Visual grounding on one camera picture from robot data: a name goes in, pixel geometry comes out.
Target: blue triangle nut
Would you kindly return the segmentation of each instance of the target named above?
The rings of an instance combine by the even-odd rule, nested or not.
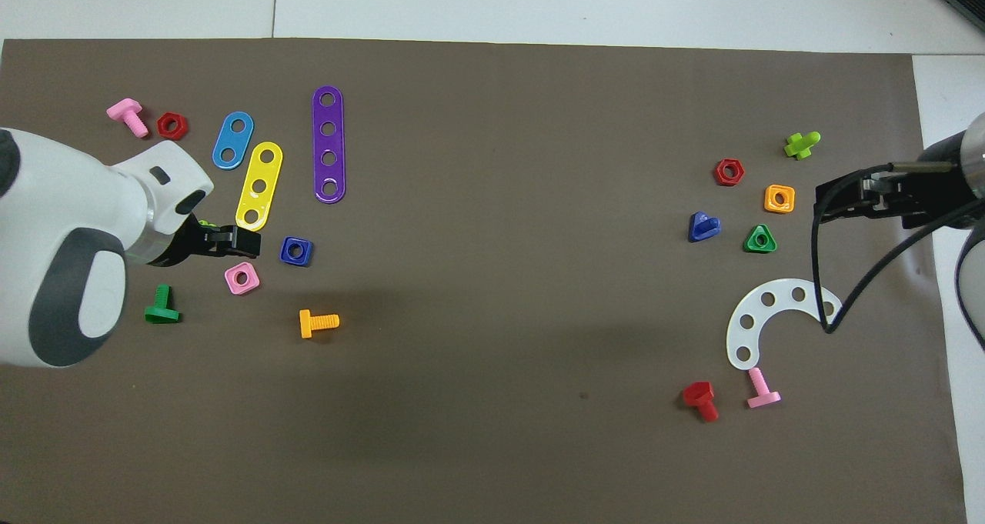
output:
[[[690,226],[687,227],[687,240],[692,243],[703,241],[709,237],[717,236],[721,232],[721,220],[712,219],[706,213],[698,211],[690,216]]]

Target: toy bolt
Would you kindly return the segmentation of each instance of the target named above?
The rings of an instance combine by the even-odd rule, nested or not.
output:
[[[787,156],[796,156],[797,160],[804,160],[810,156],[810,148],[817,145],[819,141],[819,132],[810,132],[808,135],[794,134],[787,138],[787,145],[783,150],[787,152]]]
[[[147,125],[141,122],[140,117],[137,113],[144,110],[144,107],[140,106],[140,103],[127,97],[119,103],[116,103],[112,107],[106,109],[106,115],[109,118],[113,118],[117,122],[122,122],[130,128],[133,135],[137,135],[138,138],[143,138],[149,132],[147,130]]]
[[[172,296],[172,287],[162,283],[154,294],[154,306],[144,309],[144,320],[152,324],[169,324],[177,322],[182,313],[168,308],[168,300]]]
[[[321,316],[311,316],[311,311],[302,309],[298,313],[302,321],[302,337],[311,339],[311,331],[331,330],[339,327],[338,314],[323,314]]]
[[[711,382],[694,382],[683,390],[683,401],[689,407],[697,407],[704,422],[715,422],[718,419],[718,409],[712,405],[711,400],[715,398],[715,392],[711,389]]]
[[[759,367],[754,366],[752,369],[749,369],[749,377],[753,380],[753,387],[756,388],[756,397],[746,400],[749,403],[750,409],[763,407],[763,405],[769,405],[771,402],[780,400],[780,394],[770,391],[770,387],[766,386],[766,380],[763,379],[763,373]]]

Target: black cable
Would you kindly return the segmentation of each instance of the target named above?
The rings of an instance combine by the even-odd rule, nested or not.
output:
[[[833,201],[835,195],[840,194],[841,191],[847,188],[850,184],[855,183],[871,174],[891,171],[893,171],[893,164],[890,163],[873,166],[871,169],[852,172],[828,190],[822,200],[815,204],[815,211],[813,211],[813,222],[810,223],[810,269],[812,269],[813,273],[813,294],[815,294],[815,300],[817,303],[817,316],[820,317],[820,327],[822,327],[824,332],[827,334],[833,334],[834,331],[838,329],[838,325],[841,324],[841,321],[844,320],[845,315],[848,314],[848,309],[855,304],[855,300],[862,294],[862,291],[866,288],[866,286],[868,286],[869,283],[872,282],[877,275],[879,275],[879,272],[882,272],[883,269],[887,267],[887,265],[889,265],[893,260],[896,260],[896,257],[900,256],[903,251],[909,249],[917,241],[920,241],[924,237],[927,237],[931,233],[935,232],[935,230],[940,229],[940,227],[950,225],[950,223],[963,218],[963,216],[974,211],[974,209],[985,206],[985,200],[983,199],[976,199],[972,202],[967,202],[965,205],[958,206],[957,209],[946,213],[946,215],[942,215],[938,219],[928,222],[918,232],[901,241],[900,244],[893,247],[893,250],[890,250],[889,253],[884,255],[883,258],[876,262],[876,264],[862,276],[862,279],[856,283],[855,288],[852,289],[852,292],[848,294],[844,303],[842,303],[841,310],[834,316],[834,320],[828,323],[827,314],[824,313],[822,296],[820,296],[822,286],[820,285],[819,254],[817,254],[817,234],[819,234],[820,231],[820,220],[822,220],[824,212],[827,210],[827,206],[831,204],[831,201]]]

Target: purple plastic strip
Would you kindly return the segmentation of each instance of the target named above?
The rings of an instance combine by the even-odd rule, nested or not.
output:
[[[329,204],[341,201],[346,194],[346,129],[342,93],[331,85],[319,87],[311,96],[311,152],[314,195]]]

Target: orange square nut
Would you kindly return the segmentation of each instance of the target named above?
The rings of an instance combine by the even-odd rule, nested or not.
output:
[[[763,208],[770,212],[794,212],[794,188],[772,184],[766,188]]]

